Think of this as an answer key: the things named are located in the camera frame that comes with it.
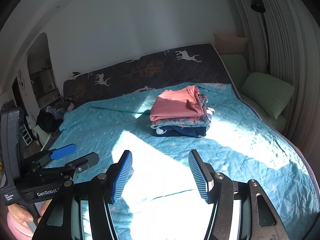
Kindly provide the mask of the person's left hand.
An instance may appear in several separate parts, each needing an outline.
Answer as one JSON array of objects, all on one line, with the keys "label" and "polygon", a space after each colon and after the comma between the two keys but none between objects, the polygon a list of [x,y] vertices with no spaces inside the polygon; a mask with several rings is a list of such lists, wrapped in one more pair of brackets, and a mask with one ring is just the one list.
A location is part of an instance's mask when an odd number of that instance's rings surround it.
[{"label": "person's left hand", "polygon": [[[47,200],[41,206],[39,211],[40,217],[37,219],[37,222],[41,220],[42,215],[45,213],[50,202],[51,200]],[[18,223],[22,224],[23,226],[27,226],[27,223],[33,222],[33,216],[25,208],[21,207],[18,204],[9,205],[8,211],[12,215],[13,219],[16,220]]]}]

